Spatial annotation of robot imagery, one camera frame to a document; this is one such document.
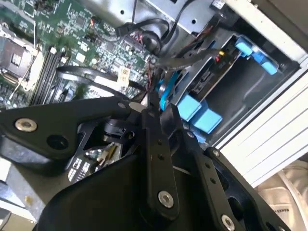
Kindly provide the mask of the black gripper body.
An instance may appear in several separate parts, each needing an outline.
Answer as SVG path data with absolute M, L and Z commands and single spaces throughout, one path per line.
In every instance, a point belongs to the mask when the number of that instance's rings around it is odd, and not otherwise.
M 131 156 L 57 193 L 38 221 L 40 231 L 213 231 L 197 181 L 174 170 L 180 214 L 173 222 L 142 216 L 139 161 Z

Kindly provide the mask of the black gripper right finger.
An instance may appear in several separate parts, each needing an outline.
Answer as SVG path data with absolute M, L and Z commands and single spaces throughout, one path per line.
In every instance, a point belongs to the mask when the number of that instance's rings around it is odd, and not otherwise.
M 177 231 L 286 231 L 287 225 L 216 148 L 203 150 L 169 105 L 167 135 L 180 204 Z

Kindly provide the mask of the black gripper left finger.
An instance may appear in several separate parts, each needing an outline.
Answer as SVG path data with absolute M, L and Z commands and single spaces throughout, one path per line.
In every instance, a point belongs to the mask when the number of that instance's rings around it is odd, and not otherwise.
M 167 137 L 161 130 L 156 97 L 140 111 L 119 97 L 17 108 L 0 114 L 0 155 L 11 162 L 7 183 L 39 220 L 48 202 L 78 180 L 86 151 L 108 142 L 122 145 L 120 159 L 139 161 L 142 216 L 175 221 L 179 198 Z

